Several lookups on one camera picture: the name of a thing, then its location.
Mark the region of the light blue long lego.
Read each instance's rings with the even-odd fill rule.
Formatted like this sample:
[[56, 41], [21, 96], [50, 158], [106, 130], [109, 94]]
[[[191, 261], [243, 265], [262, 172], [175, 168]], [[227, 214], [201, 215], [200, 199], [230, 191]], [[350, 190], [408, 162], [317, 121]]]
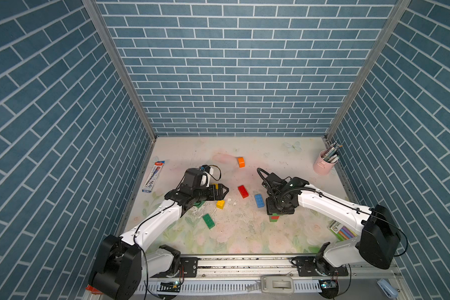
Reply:
[[264, 199], [263, 199], [263, 197], [262, 197], [261, 194], [255, 194], [255, 195], [254, 195], [254, 199], [255, 199], [255, 201], [256, 201], [256, 206], [257, 206], [258, 208], [263, 208], [263, 207], [265, 207], [265, 201], [264, 201]]

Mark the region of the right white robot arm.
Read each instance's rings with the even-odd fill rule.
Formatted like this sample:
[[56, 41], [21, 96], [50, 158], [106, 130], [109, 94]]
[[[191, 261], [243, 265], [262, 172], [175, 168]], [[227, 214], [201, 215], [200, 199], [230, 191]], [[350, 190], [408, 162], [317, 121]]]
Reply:
[[355, 263], [387, 270], [399, 255], [396, 251], [406, 235], [386, 207], [346, 201], [299, 177], [285, 180], [262, 168], [257, 173], [266, 188], [269, 216], [292, 215], [297, 207], [303, 207], [337, 221], [355, 234], [346, 241], [325, 242], [321, 246], [313, 261], [319, 274], [331, 276], [341, 267]]

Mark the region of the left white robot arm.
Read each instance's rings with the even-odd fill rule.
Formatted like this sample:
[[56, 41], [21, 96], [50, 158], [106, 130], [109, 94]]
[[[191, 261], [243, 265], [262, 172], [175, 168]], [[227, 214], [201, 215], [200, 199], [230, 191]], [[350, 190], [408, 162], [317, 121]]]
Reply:
[[148, 284], [153, 276], [177, 276], [172, 288], [179, 290], [185, 278], [180, 251], [167, 245], [152, 254], [146, 250], [195, 204], [225, 199], [229, 189], [211, 182], [214, 171], [219, 170], [216, 165], [187, 169], [154, 212], [129, 231], [106, 237], [99, 245], [88, 285], [114, 300], [128, 300], [141, 282]]

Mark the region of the yellow square lego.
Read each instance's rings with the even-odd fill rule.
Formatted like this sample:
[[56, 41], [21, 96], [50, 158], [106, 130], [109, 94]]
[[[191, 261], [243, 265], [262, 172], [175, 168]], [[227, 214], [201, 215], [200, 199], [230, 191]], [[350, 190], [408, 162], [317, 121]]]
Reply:
[[218, 202], [216, 203], [216, 207], [217, 207], [218, 209], [220, 209], [220, 210], [223, 210], [224, 207], [225, 207], [225, 204], [226, 204], [226, 201], [225, 201], [225, 200], [221, 200], [221, 201], [218, 201]]

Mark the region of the red long lego brick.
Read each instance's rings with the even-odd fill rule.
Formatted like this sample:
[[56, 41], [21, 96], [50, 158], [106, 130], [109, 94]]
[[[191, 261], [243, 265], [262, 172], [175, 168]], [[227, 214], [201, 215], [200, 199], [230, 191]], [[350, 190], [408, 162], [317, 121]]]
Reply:
[[238, 186], [237, 189], [238, 189], [242, 199], [245, 199], [250, 195], [244, 185]]

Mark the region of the orange half-round lego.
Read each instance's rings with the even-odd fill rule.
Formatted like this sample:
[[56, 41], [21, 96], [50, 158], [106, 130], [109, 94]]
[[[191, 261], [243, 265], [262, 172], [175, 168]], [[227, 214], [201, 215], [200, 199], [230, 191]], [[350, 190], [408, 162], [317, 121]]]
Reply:
[[244, 168], [246, 166], [245, 159], [243, 157], [238, 157], [237, 162], [240, 168]]

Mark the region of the pen package box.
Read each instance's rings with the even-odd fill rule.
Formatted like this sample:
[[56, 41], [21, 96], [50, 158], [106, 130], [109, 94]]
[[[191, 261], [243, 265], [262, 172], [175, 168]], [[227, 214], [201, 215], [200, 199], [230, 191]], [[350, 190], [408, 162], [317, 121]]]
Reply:
[[164, 165], [165, 165], [165, 161], [156, 161], [153, 164], [152, 170], [151, 170], [149, 176], [147, 177], [144, 184], [142, 185], [142, 188], [141, 188], [142, 192], [151, 193], [153, 191], [153, 188], [156, 184], [156, 181], [157, 181]]

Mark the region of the pink pen cup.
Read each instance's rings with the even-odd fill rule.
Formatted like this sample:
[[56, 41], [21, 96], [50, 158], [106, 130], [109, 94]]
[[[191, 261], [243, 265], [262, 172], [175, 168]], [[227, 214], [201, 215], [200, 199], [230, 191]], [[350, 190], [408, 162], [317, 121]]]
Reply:
[[325, 156], [325, 152], [325, 150], [320, 152], [319, 156], [312, 166], [314, 172], [321, 176], [328, 175], [338, 162], [338, 159], [333, 159], [333, 162], [325, 161], [323, 159], [323, 157]]

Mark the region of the pens in cup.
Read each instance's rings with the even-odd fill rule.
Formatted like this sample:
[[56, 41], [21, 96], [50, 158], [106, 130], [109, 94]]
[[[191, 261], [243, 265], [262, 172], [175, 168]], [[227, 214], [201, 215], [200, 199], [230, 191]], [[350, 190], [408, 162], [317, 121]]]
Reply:
[[334, 142], [326, 151], [325, 153], [321, 156], [321, 158], [327, 162], [327, 163], [333, 163], [338, 159], [338, 150], [340, 148], [342, 148], [343, 145], [338, 143], [338, 142]]

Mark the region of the coloured marker pack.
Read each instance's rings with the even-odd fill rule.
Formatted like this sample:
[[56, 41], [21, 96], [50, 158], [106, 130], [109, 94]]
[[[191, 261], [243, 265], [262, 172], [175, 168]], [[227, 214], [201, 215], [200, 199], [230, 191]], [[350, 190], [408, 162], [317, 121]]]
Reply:
[[351, 238], [355, 238], [357, 236], [353, 231], [337, 221], [333, 221], [329, 225], [329, 230], [337, 237], [339, 241], [350, 240]]

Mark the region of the light blue object corner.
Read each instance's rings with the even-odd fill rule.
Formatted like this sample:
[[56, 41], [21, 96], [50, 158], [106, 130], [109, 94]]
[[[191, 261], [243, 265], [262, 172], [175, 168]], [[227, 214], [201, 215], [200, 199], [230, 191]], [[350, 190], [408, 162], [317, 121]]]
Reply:
[[399, 296], [399, 292], [395, 287], [385, 279], [379, 279], [377, 281], [377, 285], [380, 287], [381, 291], [385, 294], [385, 296], [390, 300], [395, 300]]

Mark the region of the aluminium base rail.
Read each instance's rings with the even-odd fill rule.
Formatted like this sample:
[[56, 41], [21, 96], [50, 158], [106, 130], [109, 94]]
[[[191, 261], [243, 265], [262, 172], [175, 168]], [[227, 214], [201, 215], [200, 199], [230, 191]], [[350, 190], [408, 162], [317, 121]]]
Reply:
[[178, 277], [150, 277], [140, 282], [132, 296], [156, 296], [172, 300], [177, 296], [212, 296], [262, 293], [247, 292], [245, 287], [260, 280], [261, 276], [288, 276], [293, 279], [294, 293], [319, 293], [332, 299], [345, 293], [352, 280], [387, 280], [392, 287], [402, 278], [397, 266], [388, 270], [370, 265], [343, 266], [331, 276], [318, 273], [312, 256], [292, 255], [203, 255], [181, 256], [185, 277], [178, 290], [172, 287]]

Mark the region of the red tool on rail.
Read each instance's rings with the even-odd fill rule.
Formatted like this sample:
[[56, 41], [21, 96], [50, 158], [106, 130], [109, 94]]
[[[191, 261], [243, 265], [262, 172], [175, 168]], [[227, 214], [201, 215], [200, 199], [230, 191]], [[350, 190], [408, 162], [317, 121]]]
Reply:
[[92, 295], [102, 295], [101, 291], [99, 291], [98, 289], [96, 289], [90, 285], [87, 285], [86, 291], [89, 291]]

